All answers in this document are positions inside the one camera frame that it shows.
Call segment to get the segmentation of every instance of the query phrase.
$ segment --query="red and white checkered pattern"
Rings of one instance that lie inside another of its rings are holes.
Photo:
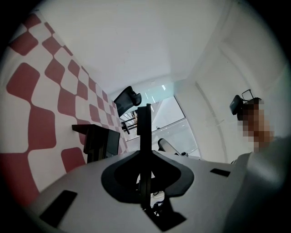
[[[0,73],[0,166],[27,206],[43,189],[85,164],[85,136],[72,124],[120,132],[115,103],[94,82],[39,13],[29,15],[5,52]]]

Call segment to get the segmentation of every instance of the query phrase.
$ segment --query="chair backrest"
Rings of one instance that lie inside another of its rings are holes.
[[[131,86],[128,86],[122,93],[114,100],[117,107],[118,116],[122,116],[127,110],[133,106],[141,104],[141,94],[136,94]]]

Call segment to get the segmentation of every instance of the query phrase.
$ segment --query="black office chair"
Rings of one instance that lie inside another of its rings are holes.
[[[136,94],[131,86],[128,86],[122,93],[114,100],[117,106],[118,116],[122,116],[127,110],[133,106],[141,104],[141,94]]]

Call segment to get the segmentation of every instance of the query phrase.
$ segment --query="person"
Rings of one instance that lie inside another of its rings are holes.
[[[263,100],[253,98],[242,104],[237,110],[237,119],[242,122],[243,135],[251,137],[254,151],[259,152],[274,140],[274,132],[266,119]]]

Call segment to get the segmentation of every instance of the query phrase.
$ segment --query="white ceiling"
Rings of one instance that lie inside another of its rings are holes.
[[[38,8],[108,93],[185,79],[226,0],[49,0]]]

